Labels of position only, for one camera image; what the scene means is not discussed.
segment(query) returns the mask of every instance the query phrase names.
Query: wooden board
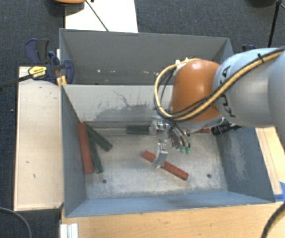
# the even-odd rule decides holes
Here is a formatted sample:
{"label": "wooden board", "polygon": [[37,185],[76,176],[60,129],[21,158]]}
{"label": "wooden board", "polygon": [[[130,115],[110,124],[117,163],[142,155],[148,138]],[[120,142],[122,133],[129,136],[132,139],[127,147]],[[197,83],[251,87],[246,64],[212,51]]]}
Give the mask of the wooden board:
{"label": "wooden board", "polygon": [[[19,75],[27,74],[21,67]],[[60,91],[29,79],[19,83],[13,208],[59,208],[63,203]]]}

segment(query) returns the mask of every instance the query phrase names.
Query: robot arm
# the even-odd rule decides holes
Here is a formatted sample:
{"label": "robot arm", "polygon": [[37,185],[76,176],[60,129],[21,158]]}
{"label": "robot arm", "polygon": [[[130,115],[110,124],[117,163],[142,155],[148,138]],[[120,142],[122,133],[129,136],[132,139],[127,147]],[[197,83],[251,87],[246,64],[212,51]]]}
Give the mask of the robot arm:
{"label": "robot arm", "polygon": [[274,126],[285,150],[285,47],[234,55],[221,66],[191,59],[176,74],[169,110],[159,101],[162,71],[155,83],[155,108],[187,130],[213,127],[222,119],[236,126]]}

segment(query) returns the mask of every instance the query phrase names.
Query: gray bin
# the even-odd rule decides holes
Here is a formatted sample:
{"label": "gray bin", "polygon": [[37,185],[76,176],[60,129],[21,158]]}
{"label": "gray bin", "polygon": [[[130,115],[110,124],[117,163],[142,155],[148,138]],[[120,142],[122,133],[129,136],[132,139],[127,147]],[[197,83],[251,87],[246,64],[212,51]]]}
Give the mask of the gray bin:
{"label": "gray bin", "polygon": [[[171,211],[274,202],[253,128],[220,136],[193,134],[191,154],[169,149],[167,161],[189,173],[182,181],[142,158],[157,136],[126,135],[126,125],[150,124],[155,74],[176,59],[222,63],[227,38],[60,30],[61,60],[75,77],[62,88],[65,214],[67,217]],[[171,86],[164,103],[169,103]],[[98,149],[104,172],[85,175],[77,124],[86,122],[112,144]]]}

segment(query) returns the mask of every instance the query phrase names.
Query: blue clamp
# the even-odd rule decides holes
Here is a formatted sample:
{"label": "blue clamp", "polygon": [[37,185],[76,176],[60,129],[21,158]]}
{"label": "blue clamp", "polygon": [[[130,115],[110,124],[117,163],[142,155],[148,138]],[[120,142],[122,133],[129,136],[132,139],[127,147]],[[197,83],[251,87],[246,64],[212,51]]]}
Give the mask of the blue clamp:
{"label": "blue clamp", "polygon": [[[49,81],[56,84],[58,76],[55,75],[55,70],[61,70],[61,74],[65,75],[67,78],[67,83],[71,84],[74,78],[74,67],[71,59],[65,60],[62,65],[60,65],[60,60],[53,51],[47,54],[47,46],[49,40],[42,39],[31,39],[25,46],[25,54],[30,58],[33,65],[45,64],[47,68],[47,76],[41,80]],[[48,64],[47,55],[49,56],[51,62]]]}
{"label": "blue clamp", "polygon": [[276,202],[285,202],[285,183],[280,181],[280,185],[282,188],[282,194],[275,194],[275,201]]}

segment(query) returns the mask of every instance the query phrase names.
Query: red wooden block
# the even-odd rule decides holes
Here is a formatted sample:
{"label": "red wooden block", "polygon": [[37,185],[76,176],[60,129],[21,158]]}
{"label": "red wooden block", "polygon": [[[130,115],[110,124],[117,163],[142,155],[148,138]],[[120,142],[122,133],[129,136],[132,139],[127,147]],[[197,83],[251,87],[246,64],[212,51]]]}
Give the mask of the red wooden block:
{"label": "red wooden block", "polygon": [[79,143],[81,146],[83,167],[85,174],[94,173],[94,165],[91,156],[91,149],[89,145],[89,138],[87,133],[87,126],[85,123],[81,122],[77,125],[78,134],[79,134]]}
{"label": "red wooden block", "polygon": [[[153,162],[154,159],[156,158],[156,156],[149,152],[149,151],[145,151],[142,155],[142,157],[150,162]],[[173,175],[175,175],[176,177],[179,177],[182,180],[186,180],[188,179],[189,174],[185,171],[183,171],[182,169],[172,165],[169,162],[165,162],[164,166],[161,167],[162,169],[165,169],[166,171],[168,171],[169,173],[172,173]]]}

